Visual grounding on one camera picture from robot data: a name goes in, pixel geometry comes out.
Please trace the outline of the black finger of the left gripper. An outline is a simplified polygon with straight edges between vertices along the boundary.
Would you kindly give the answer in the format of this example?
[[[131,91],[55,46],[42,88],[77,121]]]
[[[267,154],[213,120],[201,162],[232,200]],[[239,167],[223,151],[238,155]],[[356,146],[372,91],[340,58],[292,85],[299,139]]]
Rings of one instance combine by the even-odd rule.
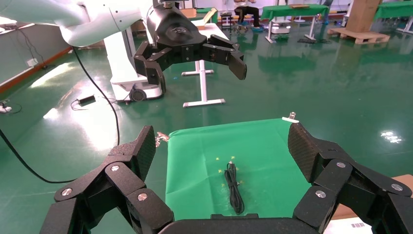
[[[133,56],[136,72],[145,76],[149,84],[158,85],[164,94],[166,81],[163,71],[172,65],[172,56],[172,48],[159,49],[145,40]]]
[[[203,60],[226,65],[239,80],[245,80],[247,65],[239,47],[238,43],[213,34],[203,44]]]

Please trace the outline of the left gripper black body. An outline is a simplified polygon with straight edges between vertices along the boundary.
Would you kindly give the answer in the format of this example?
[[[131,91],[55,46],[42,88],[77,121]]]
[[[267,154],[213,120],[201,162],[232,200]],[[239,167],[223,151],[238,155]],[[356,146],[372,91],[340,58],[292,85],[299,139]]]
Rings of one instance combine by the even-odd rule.
[[[207,37],[176,7],[158,5],[149,10],[147,27],[155,47],[165,52],[167,61],[176,64],[202,59]]]

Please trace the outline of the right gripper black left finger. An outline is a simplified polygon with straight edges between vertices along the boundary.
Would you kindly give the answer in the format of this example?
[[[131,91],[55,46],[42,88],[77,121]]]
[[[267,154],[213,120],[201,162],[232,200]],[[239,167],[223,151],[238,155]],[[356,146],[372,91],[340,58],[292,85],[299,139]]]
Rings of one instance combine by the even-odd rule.
[[[55,193],[40,232],[89,234],[117,209],[135,233],[159,233],[174,214],[145,184],[155,152],[154,129],[144,126],[137,139],[113,147],[97,168]]]

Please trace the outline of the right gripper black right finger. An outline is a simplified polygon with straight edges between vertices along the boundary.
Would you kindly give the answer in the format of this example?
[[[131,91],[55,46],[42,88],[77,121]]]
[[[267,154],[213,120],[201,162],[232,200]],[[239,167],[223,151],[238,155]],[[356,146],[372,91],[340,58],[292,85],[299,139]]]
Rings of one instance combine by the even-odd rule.
[[[339,205],[350,208],[375,234],[413,231],[412,190],[402,182],[357,163],[337,143],[290,125],[290,155],[308,183],[294,217],[322,233]]]

